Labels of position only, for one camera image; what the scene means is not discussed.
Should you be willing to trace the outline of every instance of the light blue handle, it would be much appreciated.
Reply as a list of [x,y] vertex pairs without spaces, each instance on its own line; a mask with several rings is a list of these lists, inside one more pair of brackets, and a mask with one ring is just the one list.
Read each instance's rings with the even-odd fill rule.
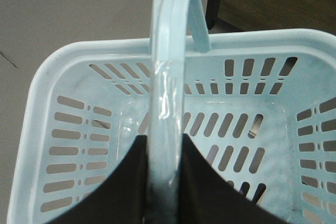
[[146,213],[151,223],[177,222],[187,22],[195,49],[209,51],[201,0],[153,1]]

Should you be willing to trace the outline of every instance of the plastic basket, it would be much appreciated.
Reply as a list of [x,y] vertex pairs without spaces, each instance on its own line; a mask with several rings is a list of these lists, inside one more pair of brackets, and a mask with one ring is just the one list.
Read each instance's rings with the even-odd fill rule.
[[[188,10],[195,43],[188,36],[185,44]],[[185,132],[247,198],[266,187],[259,204],[271,213],[336,222],[336,37],[308,29],[216,34],[209,50],[201,12],[200,0],[154,0],[151,41],[78,42],[42,64],[8,223],[43,223],[82,200],[135,136],[148,134],[149,121],[149,137],[162,138],[149,141],[151,180],[176,173]]]

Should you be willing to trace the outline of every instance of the wooden furniture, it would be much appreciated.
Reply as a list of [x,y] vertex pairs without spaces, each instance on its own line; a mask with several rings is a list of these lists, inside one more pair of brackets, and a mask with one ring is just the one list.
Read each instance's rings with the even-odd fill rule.
[[312,28],[336,34],[336,0],[208,0],[207,25],[216,19],[237,30]]

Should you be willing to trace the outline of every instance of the basket slot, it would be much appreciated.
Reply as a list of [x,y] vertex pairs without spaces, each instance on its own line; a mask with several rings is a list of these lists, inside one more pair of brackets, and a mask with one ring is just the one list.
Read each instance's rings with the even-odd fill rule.
[[302,210],[303,216],[313,224],[322,224],[321,217],[315,214],[313,211],[309,211],[307,208]]
[[261,164],[262,158],[264,157],[265,149],[264,148],[257,148],[256,153],[254,154],[254,157],[252,159],[249,171],[250,173],[256,173],[258,171],[258,168]]
[[285,63],[283,64],[283,67],[279,73],[280,76],[288,76],[293,69],[295,63],[297,62],[297,57],[289,57],[286,59]]
[[49,155],[51,156],[72,156],[77,154],[77,147],[53,146],[49,149]]
[[258,184],[258,187],[253,195],[252,202],[256,202],[257,204],[260,205],[263,196],[265,194],[265,191],[266,191],[266,185],[264,183]]
[[144,91],[146,91],[147,93],[150,92],[150,88],[149,88],[149,86],[148,86],[147,84],[141,84],[140,86],[141,86],[142,89],[143,89]]
[[320,113],[324,113],[336,108],[336,97],[326,102],[322,102],[319,106]]
[[248,147],[246,146],[243,146],[239,152],[239,155],[237,157],[237,161],[233,167],[233,170],[236,172],[236,173],[239,173],[241,170],[242,170],[242,167],[245,163],[245,160],[246,160],[246,157],[247,157],[247,154],[249,152],[249,149]]
[[224,61],[224,75],[226,77],[232,77],[234,75],[234,60]]
[[126,79],[126,77],[119,71],[119,69],[117,69],[116,67],[114,67],[113,65],[107,63],[104,64],[109,70],[112,71],[112,73],[114,74],[114,76],[118,77],[119,79]]
[[203,120],[204,120],[204,113],[199,113],[194,121],[193,126],[190,129],[190,136],[196,136],[198,133],[198,130],[200,129]]
[[131,95],[132,94],[130,91],[128,91],[124,86],[122,86],[120,84],[116,84],[115,87],[118,88],[124,94],[127,94],[127,95]]
[[128,84],[128,87],[130,87],[136,94],[143,94],[135,85]]
[[225,84],[225,93],[226,94],[233,94],[233,83],[226,83]]
[[299,144],[299,151],[300,152],[313,152],[313,151],[315,151],[315,145],[314,145],[314,143]]
[[235,129],[233,130],[233,137],[234,138],[239,138],[240,135],[242,134],[243,132],[243,129],[245,127],[245,124],[247,122],[247,119],[248,119],[248,116],[247,114],[243,113],[240,115],[239,119],[238,119],[238,122],[237,122],[237,125],[235,127]]
[[218,136],[224,137],[227,133],[227,130],[230,127],[230,124],[233,120],[233,115],[231,113],[227,113],[223,119],[223,122],[218,130]]
[[280,91],[281,87],[282,87],[282,83],[281,82],[274,83],[271,91],[269,92],[269,94],[278,94],[278,92]]
[[321,123],[321,131],[334,131],[336,130],[336,119],[328,120]]
[[221,172],[225,171],[227,164],[231,159],[233,150],[234,150],[233,147],[230,145],[226,147],[218,165],[218,170],[220,170]]
[[210,83],[211,94],[218,94],[218,84]]
[[254,94],[262,94],[262,92],[264,91],[265,85],[266,85],[266,83],[264,83],[264,82],[257,83],[256,90],[255,90]]
[[329,202],[328,203],[328,211],[330,214],[336,216],[336,204]]
[[243,76],[251,76],[252,70],[254,65],[254,59],[246,59],[244,61],[244,67],[243,67]]
[[55,120],[63,121],[67,123],[81,124],[83,122],[83,118],[76,115],[65,114],[61,112],[56,112],[54,115]]
[[59,95],[57,97],[57,102],[65,106],[69,106],[69,107],[81,109],[81,110],[84,109],[85,107],[85,104],[83,102],[69,98],[69,97],[65,97],[63,95]]
[[247,94],[248,86],[249,86],[248,82],[243,82],[242,84],[240,84],[240,94]]
[[231,181],[231,180],[228,180],[227,183],[228,183],[230,186],[232,186],[232,187],[235,186],[235,183],[234,183],[233,181]]
[[260,75],[261,76],[269,76],[270,73],[271,73],[271,71],[272,71],[274,62],[275,62],[275,58],[267,58],[267,59],[265,59],[264,65],[262,67]]
[[239,193],[240,193],[241,195],[243,195],[244,197],[246,197],[246,195],[247,195],[249,189],[250,189],[250,184],[249,184],[249,182],[243,182],[242,185],[241,185],[241,187],[240,187],[240,189],[239,189]]
[[191,93],[191,89],[190,89],[190,87],[189,87],[188,84],[185,84],[185,85],[184,85],[184,93],[185,93],[185,94],[192,94],[192,93]]
[[198,91],[198,94],[205,94],[204,87],[202,83],[196,83],[196,89]]
[[144,73],[144,75],[147,77],[147,78],[150,78],[151,77],[151,73],[150,71],[148,70],[148,67],[146,67],[145,64],[141,63],[141,62],[138,62],[136,63],[137,67]]
[[112,80],[112,77],[110,77],[105,71],[103,71],[101,68],[99,68],[95,64],[90,64],[90,68],[92,68],[97,74],[101,75],[106,80]]
[[120,66],[133,78],[139,79],[140,77],[134,72],[134,70],[126,63],[120,63]]
[[300,166],[306,169],[316,169],[316,161],[310,159],[300,159]]
[[336,194],[336,183],[327,182],[327,191],[331,194]]
[[219,147],[218,147],[218,145],[213,145],[213,146],[211,146],[211,148],[210,148],[210,150],[209,150],[209,153],[208,153],[208,155],[206,156],[206,160],[208,161],[208,163],[210,164],[210,165],[212,165],[213,164],[213,162],[214,162],[214,160],[215,160],[215,157],[216,157],[216,155],[217,155],[217,153],[218,153],[218,150],[219,150]]
[[106,179],[106,175],[99,175],[93,177],[87,177],[84,181],[85,185],[93,185],[97,183],[102,183]]
[[304,176],[304,175],[301,175],[301,182],[304,185],[312,186],[312,187],[315,187],[315,188],[318,188],[318,186],[319,186],[318,180],[316,178],[312,178],[312,177],[308,177],[308,176]]
[[108,110],[108,109],[104,109],[98,106],[94,106],[93,107],[93,112],[96,114],[100,114],[100,115],[105,115],[105,116],[112,116],[112,111]]
[[87,170],[96,170],[96,169],[105,169],[107,167],[106,161],[100,161],[100,162],[89,162],[86,164]]
[[88,154],[92,156],[96,155],[107,155],[109,149],[107,148],[89,148]]
[[336,152],[336,140],[324,141],[323,150],[325,152]]
[[311,109],[304,110],[296,115],[297,121],[311,117]]
[[67,207],[72,204],[72,197],[66,197],[62,199],[56,199],[49,202],[45,202],[41,205],[41,212],[48,212],[58,208]]
[[76,163],[70,164],[51,164],[47,166],[46,172],[48,174],[54,173],[69,173],[74,172],[77,169]]
[[54,191],[61,191],[66,189],[71,189],[75,186],[75,180],[63,180],[63,181],[57,181],[52,183],[47,183],[43,187],[44,193],[52,193]]
[[313,126],[308,125],[302,128],[298,129],[298,135],[299,136],[306,136],[306,135],[310,135],[313,133]]
[[149,123],[149,113],[147,112],[139,126],[139,129],[138,129],[139,134],[142,135],[146,132],[148,123]]
[[55,138],[66,138],[71,140],[78,140],[80,139],[80,132],[78,131],[69,131],[69,130],[61,130],[61,129],[54,129],[51,135]]
[[204,136],[209,137],[212,134],[212,131],[217,123],[218,118],[219,115],[217,113],[212,113],[208,121],[208,124],[205,127]]
[[334,161],[326,161],[324,163],[324,167],[325,167],[325,169],[326,169],[327,172],[336,173],[336,162],[334,162]]
[[263,122],[264,116],[261,114],[257,114],[253,120],[252,126],[248,131],[249,138],[255,138],[259,132],[261,123]]
[[107,130],[109,130],[111,128],[110,123],[100,121],[100,120],[96,120],[96,119],[92,120],[91,125],[93,127],[98,127],[98,128],[107,129]]
[[182,132],[185,132],[185,129],[188,126],[190,117],[191,117],[191,114],[189,112],[184,113],[184,115],[183,115]]
[[98,142],[108,142],[108,141],[110,141],[110,136],[104,135],[104,134],[92,133],[90,135],[90,140],[91,141],[98,141]]

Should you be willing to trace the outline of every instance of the concrete floor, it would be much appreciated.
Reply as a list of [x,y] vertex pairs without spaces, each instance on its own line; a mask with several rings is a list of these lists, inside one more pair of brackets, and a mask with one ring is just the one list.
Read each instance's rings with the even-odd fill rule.
[[148,37],[151,5],[152,0],[0,0],[0,223],[6,222],[28,89],[37,68],[71,42]]

